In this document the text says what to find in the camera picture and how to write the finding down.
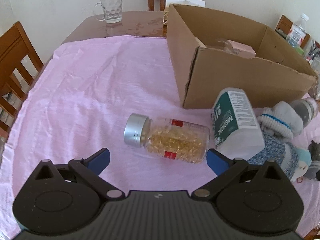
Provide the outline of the white green medical bottle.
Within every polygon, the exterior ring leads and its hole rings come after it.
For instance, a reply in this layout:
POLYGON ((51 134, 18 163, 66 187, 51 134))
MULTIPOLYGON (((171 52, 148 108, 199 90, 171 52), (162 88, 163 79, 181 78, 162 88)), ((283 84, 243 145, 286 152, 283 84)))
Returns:
POLYGON ((221 90, 211 119, 215 148, 227 158, 249 160, 265 148, 260 125, 244 90, 221 90))

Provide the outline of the blue white knitted sock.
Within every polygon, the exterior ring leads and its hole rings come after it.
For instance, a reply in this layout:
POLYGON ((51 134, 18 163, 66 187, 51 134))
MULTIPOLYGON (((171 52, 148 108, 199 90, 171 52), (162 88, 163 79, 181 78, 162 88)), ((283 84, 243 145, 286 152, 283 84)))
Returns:
POLYGON ((265 147, 248 160, 252 165, 263 165, 267 160, 274 160, 284 171, 289 179, 292 179, 298 167, 298 153, 290 142, 284 142, 267 132, 262 131, 265 147))

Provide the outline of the capsule bottle silver cap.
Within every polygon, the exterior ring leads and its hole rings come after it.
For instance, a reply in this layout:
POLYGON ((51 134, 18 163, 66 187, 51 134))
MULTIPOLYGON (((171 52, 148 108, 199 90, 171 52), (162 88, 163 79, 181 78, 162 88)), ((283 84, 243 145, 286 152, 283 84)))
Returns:
POLYGON ((124 129, 124 142, 148 154, 197 164, 209 149, 210 131, 190 122, 132 113, 124 129))

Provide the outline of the white sock blue stripe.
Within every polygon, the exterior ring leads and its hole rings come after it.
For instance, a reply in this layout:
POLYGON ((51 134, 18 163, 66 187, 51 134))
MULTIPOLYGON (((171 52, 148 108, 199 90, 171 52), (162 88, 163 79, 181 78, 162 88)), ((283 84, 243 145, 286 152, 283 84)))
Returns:
POLYGON ((293 107, 281 101, 274 107, 265 107, 257 116, 260 128, 275 137, 292 140, 303 131, 303 121, 293 107))

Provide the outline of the light blue plush toy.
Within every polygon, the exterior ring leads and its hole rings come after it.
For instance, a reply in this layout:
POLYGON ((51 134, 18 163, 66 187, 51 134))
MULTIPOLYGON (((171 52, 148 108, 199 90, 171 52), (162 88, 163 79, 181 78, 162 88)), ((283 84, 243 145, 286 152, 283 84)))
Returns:
POLYGON ((311 165, 311 153, 309 150, 296 147, 295 152, 298 156, 298 164, 291 181, 296 181, 298 178, 304 176, 311 165))

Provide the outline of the clear jar of black clips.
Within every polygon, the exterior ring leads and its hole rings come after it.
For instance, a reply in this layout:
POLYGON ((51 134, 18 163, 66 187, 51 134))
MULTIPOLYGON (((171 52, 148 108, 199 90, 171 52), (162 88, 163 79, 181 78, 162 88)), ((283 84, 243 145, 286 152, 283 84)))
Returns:
POLYGON ((319 143, 311 141, 308 147, 311 153, 311 164, 304 175, 304 177, 312 180, 320 181, 320 156, 319 156, 319 143))

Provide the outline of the brown cardboard box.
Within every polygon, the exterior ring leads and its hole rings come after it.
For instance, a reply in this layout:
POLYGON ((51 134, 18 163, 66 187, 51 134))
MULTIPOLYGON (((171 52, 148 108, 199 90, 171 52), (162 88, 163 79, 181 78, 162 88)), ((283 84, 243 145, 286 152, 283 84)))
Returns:
POLYGON ((302 98, 316 72, 270 27, 224 11, 171 5, 167 43, 181 106, 211 108, 224 88, 243 89, 255 108, 302 98), (227 40, 251 46, 236 55, 227 40))

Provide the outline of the pink small carton box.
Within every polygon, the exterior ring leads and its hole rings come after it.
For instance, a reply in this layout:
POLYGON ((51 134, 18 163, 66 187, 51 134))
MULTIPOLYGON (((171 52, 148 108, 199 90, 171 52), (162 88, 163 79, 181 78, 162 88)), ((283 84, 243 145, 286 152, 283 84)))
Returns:
POLYGON ((235 42, 232 40, 227 40, 231 47, 233 48, 233 51, 236 55, 246 58, 246 59, 252 59, 255 58, 256 52, 251 46, 248 46, 243 43, 235 42))

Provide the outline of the wooden chair at left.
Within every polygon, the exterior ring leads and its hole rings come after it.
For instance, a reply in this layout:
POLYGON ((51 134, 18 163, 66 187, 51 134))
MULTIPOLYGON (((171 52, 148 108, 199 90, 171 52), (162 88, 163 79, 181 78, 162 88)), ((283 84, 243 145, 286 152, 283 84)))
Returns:
POLYGON ((20 74, 27 85, 32 86, 35 83, 35 77, 22 64, 25 57, 30 59, 36 73, 40 74, 44 63, 31 44, 23 25, 17 21, 1 36, 1 110, 13 121, 16 120, 21 106, 14 106, 4 96, 13 94, 19 103, 23 103, 28 95, 23 91, 15 73, 20 74))

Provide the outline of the wooden chair at right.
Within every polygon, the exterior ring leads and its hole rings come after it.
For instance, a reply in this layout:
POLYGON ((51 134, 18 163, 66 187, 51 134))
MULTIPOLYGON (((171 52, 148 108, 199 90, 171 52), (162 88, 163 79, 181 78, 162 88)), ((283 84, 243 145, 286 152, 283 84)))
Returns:
MULTIPOLYGON (((285 15, 282 15, 275 28, 275 31, 277 31, 278 33, 283 33, 283 35, 287 35, 292 25, 293 25, 293 22, 289 20, 285 15)), ((310 35, 307 33, 300 45, 300 48, 303 49, 307 45, 309 39, 310 39, 310 35)))

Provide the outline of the clear plastic water bottle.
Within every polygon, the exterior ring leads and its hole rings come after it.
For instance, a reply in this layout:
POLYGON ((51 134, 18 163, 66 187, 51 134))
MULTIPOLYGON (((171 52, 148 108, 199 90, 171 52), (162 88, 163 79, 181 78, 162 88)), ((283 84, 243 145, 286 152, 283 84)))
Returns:
POLYGON ((309 17, 306 14, 302 13, 300 18, 296 22, 293 22, 286 37, 286 41, 293 48, 300 47, 300 45, 302 44, 306 36, 305 26, 308 20, 309 17))

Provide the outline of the clear glass mug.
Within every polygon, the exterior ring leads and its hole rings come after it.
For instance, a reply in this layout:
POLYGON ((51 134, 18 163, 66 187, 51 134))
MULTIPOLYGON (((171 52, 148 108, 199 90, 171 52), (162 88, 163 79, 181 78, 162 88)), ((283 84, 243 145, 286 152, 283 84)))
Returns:
POLYGON ((107 24, 119 23, 123 19, 123 0, 100 0, 94 5, 93 14, 100 22, 107 24), (102 15, 97 14, 96 7, 100 7, 103 11, 102 15))

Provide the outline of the tissue box with white tissue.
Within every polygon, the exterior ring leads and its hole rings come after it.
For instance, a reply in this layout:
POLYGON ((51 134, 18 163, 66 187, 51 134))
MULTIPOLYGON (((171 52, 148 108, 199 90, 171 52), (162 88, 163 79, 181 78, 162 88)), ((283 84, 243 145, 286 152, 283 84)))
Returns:
POLYGON ((163 25, 166 26, 168 23, 169 6, 171 4, 178 5, 191 5, 196 7, 204 8, 206 6, 203 0, 165 0, 164 14, 163 14, 163 25))

